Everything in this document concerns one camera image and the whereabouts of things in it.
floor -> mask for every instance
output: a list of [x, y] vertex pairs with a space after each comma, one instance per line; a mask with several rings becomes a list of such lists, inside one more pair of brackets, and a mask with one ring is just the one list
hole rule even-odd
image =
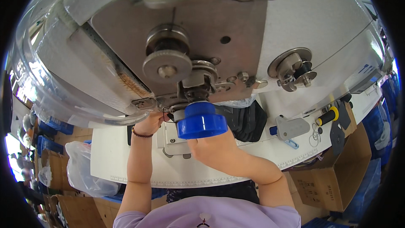
[[[72, 141], [83, 142], [85, 140], [92, 139], [93, 129], [83, 129], [79, 127], [74, 127], [72, 135], [65, 135], [60, 132], [55, 136], [55, 142], [65, 145], [66, 143]], [[315, 217], [325, 217], [329, 214], [328, 210], [312, 207], [302, 203], [300, 195], [297, 192], [294, 182], [288, 172], [284, 172], [288, 180], [288, 187], [290, 189], [292, 200], [294, 201], [295, 208], [301, 215], [301, 223], [305, 224], [311, 221]], [[110, 202], [101, 198], [94, 198], [97, 209], [99, 210], [100, 216], [103, 219], [107, 228], [113, 227], [113, 222], [117, 216], [119, 210], [119, 203]], [[166, 197], [163, 196], [158, 199], [152, 200], [152, 209], [156, 209], [162, 205], [165, 205]]]

purple shirt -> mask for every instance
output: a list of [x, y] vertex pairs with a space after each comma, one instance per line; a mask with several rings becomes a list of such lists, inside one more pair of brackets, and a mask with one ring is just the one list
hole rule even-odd
[[290, 206], [272, 208], [228, 197], [193, 196], [163, 205], [147, 215], [124, 212], [115, 218], [113, 228], [192, 228], [202, 223], [200, 214], [210, 216], [206, 224], [212, 228], [301, 227], [301, 216]]

industrial sewing machine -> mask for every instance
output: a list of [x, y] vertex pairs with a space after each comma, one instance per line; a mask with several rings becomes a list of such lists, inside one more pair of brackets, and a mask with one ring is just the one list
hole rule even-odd
[[361, 0], [32, 0], [8, 57], [40, 117], [99, 128], [159, 110], [182, 138], [224, 132], [211, 103], [256, 93], [269, 120], [306, 116], [388, 58]]

woman's right hand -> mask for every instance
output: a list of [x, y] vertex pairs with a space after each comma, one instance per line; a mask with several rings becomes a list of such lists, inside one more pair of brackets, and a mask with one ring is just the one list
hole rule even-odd
[[249, 155], [236, 145], [229, 128], [224, 134], [190, 139], [187, 143], [194, 159], [228, 175], [243, 176], [240, 164], [243, 164]]

cardboard box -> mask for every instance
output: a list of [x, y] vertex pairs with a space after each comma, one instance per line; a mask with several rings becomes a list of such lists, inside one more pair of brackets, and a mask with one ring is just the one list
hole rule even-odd
[[49, 204], [54, 218], [57, 218], [56, 205], [60, 205], [69, 228], [106, 228], [92, 197], [53, 195]]
[[68, 156], [44, 149], [41, 154], [42, 167], [49, 165], [52, 172], [52, 180], [49, 188], [55, 190], [78, 191], [69, 184], [67, 166]]
[[301, 171], [291, 171], [302, 203], [332, 211], [344, 211], [356, 193], [371, 159], [371, 149], [362, 123], [348, 137], [343, 152], [330, 148], [323, 160]]

